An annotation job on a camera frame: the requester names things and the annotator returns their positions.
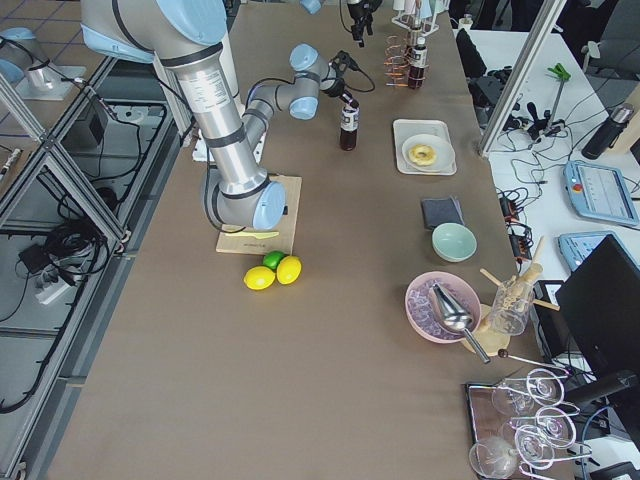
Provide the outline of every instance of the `light green bowl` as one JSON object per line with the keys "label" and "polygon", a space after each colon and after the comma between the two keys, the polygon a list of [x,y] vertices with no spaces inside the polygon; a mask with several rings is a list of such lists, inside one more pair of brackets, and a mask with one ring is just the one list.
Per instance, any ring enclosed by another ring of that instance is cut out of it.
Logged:
{"label": "light green bowl", "polygon": [[433,249],[448,262],[461,262],[476,253],[478,242],[473,232],[458,223],[438,225],[431,237]]}

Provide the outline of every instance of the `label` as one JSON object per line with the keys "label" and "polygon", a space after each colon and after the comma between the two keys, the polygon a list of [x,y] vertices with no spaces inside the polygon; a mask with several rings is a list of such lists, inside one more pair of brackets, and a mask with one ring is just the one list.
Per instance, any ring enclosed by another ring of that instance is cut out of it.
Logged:
{"label": "label", "polygon": [[212,112],[231,102],[220,70],[180,80],[180,86],[193,113]]}
{"label": "label", "polygon": [[409,56],[409,63],[412,67],[425,68],[427,66],[427,49],[412,49]]}
{"label": "label", "polygon": [[353,132],[358,129],[358,118],[360,109],[343,108],[340,119],[340,128],[346,132]]}

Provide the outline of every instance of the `lime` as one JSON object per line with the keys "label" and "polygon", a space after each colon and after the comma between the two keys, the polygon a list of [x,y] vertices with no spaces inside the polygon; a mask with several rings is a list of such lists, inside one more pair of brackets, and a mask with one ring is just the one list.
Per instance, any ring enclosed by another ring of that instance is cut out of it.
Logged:
{"label": "lime", "polygon": [[295,282],[302,271],[302,262],[298,257],[290,255],[280,260],[276,276],[282,285],[289,285]]}
{"label": "lime", "polygon": [[276,279],[273,270],[260,265],[250,268],[244,276],[244,284],[251,290],[264,290]]}
{"label": "lime", "polygon": [[264,258],[262,259],[262,264],[265,267],[269,267],[271,270],[275,270],[276,268],[278,268],[280,260],[282,260],[286,256],[286,253],[281,252],[280,250],[274,250],[273,252],[269,252],[264,256]]}

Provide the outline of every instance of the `yellow knife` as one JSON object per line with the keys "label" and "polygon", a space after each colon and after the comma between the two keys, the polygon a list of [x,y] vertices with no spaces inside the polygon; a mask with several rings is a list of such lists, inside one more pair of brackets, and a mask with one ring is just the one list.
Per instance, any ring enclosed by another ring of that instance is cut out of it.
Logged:
{"label": "yellow knife", "polygon": [[229,237],[253,237],[258,240],[264,240],[265,238],[277,237],[280,232],[247,232],[243,230],[242,232],[227,233],[226,235]]}

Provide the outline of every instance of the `green clip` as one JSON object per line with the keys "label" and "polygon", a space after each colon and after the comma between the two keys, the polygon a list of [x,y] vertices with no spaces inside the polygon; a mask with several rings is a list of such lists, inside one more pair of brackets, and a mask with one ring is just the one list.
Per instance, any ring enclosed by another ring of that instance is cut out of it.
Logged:
{"label": "green clip", "polygon": [[556,63],[556,66],[553,68],[547,68],[551,73],[556,75],[561,81],[568,81],[571,78],[571,74],[567,72],[561,63]]}

